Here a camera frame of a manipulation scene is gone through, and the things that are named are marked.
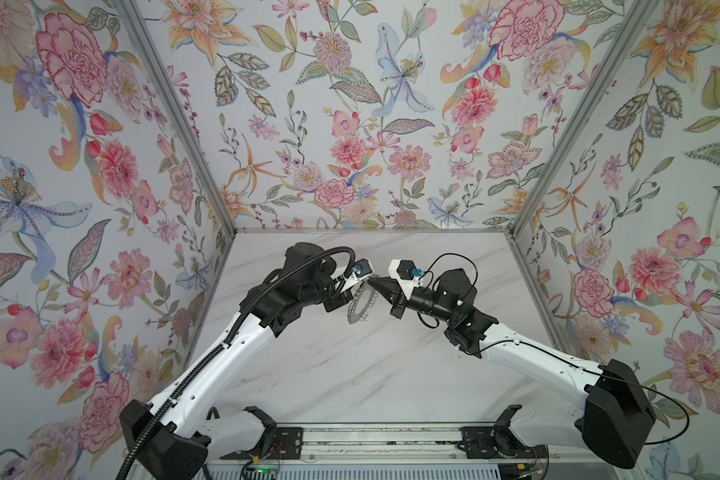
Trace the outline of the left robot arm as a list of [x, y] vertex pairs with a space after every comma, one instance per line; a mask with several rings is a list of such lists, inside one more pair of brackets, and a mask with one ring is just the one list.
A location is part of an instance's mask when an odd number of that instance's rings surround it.
[[192, 479], [210, 461], [242, 454], [255, 463], [275, 446], [277, 423], [258, 407], [211, 418], [219, 395], [265, 346], [321, 305], [333, 311], [373, 272], [347, 246], [323, 249], [299, 242], [286, 250], [280, 269], [248, 291], [215, 342], [176, 380], [149, 401], [131, 401], [120, 413], [128, 453], [117, 473], [129, 477], [140, 464], [155, 479]]

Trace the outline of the left aluminium corner post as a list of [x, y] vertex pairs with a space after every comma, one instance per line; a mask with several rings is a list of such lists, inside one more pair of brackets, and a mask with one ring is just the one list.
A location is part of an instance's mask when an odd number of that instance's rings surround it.
[[180, 97], [176, 93], [166, 67], [151, 39], [145, 19], [141, 16], [141, 12], [135, 1], [115, 0], [114, 7], [121, 17], [121, 21], [124, 23], [137, 53], [145, 61], [147, 74], [155, 86], [159, 99], [165, 106], [166, 116], [170, 124], [174, 127], [176, 135], [188, 153], [190, 162], [200, 177], [200, 183], [208, 195], [216, 219], [219, 221], [224, 232], [231, 239], [234, 239], [237, 233], [234, 222], [227, 211], [226, 204], [214, 181], [209, 164], [202, 151], [200, 142], [192, 129], [190, 120], [183, 113]]

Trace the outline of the aluminium corner post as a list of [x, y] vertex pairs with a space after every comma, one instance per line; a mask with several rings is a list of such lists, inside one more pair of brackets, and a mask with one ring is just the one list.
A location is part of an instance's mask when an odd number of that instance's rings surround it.
[[590, 86], [573, 111], [569, 125], [564, 129], [559, 141], [553, 148], [552, 154], [531, 189], [523, 208], [511, 225], [506, 228], [506, 233], [510, 238], [517, 239], [524, 228], [530, 224], [531, 218], [546, 195], [549, 185], [555, 179], [557, 171], [568, 157], [578, 136], [585, 130], [586, 124], [598, 104], [605, 97], [617, 75], [618, 69], [628, 57], [628, 50], [637, 41], [638, 35], [648, 23], [654, 10], [655, 6], [648, 0], [635, 1], [631, 5], [615, 39], [603, 57], [599, 73], [594, 76]]
[[200, 177], [200, 183], [208, 195], [216, 219], [219, 221], [224, 232], [231, 239], [234, 239], [237, 233], [234, 222], [227, 211], [226, 204], [214, 181], [209, 164], [202, 151], [200, 142], [192, 129], [190, 120], [183, 113], [180, 97], [176, 93], [166, 67], [151, 39], [145, 19], [141, 16], [141, 12], [135, 1], [115, 0], [114, 7], [121, 17], [121, 21], [124, 23], [137, 53], [145, 61], [147, 74], [155, 86], [159, 99], [165, 106], [166, 116], [170, 124], [174, 127], [176, 135], [188, 153], [190, 162]]

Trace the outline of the right aluminium corner post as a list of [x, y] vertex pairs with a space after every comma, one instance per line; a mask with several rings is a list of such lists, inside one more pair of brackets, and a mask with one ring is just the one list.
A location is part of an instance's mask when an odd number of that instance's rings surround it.
[[506, 228], [506, 233], [510, 238], [517, 239], [524, 228], [530, 224], [531, 218], [546, 195], [549, 185], [555, 179], [557, 171], [568, 157], [578, 136], [585, 130], [586, 124], [598, 104], [605, 97], [617, 75], [618, 69], [628, 57], [628, 50], [637, 41], [638, 35], [648, 23], [654, 10], [655, 6], [648, 0], [635, 1], [631, 5], [615, 39], [603, 57], [599, 73], [594, 76], [590, 86], [573, 111], [569, 125], [564, 129], [559, 141], [553, 148], [552, 154], [531, 189], [523, 208], [511, 225]]

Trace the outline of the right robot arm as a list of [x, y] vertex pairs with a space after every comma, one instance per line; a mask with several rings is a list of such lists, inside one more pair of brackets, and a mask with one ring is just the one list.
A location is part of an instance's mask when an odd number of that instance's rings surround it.
[[508, 406], [494, 425], [517, 446], [586, 448], [606, 463], [632, 469], [656, 416], [633, 371], [603, 365], [536, 342], [480, 311], [477, 290], [461, 269], [445, 272], [434, 288], [411, 273], [370, 277], [367, 285], [399, 318], [412, 311], [444, 323], [460, 352], [503, 365], [547, 389], [532, 403]]

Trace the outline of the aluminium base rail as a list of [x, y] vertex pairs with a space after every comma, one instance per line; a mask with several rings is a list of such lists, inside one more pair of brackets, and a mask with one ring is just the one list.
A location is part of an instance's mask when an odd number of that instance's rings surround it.
[[576, 447], [541, 446], [501, 454], [487, 423], [282, 424], [276, 447], [246, 464], [235, 453], [201, 470], [202, 479], [638, 479]]

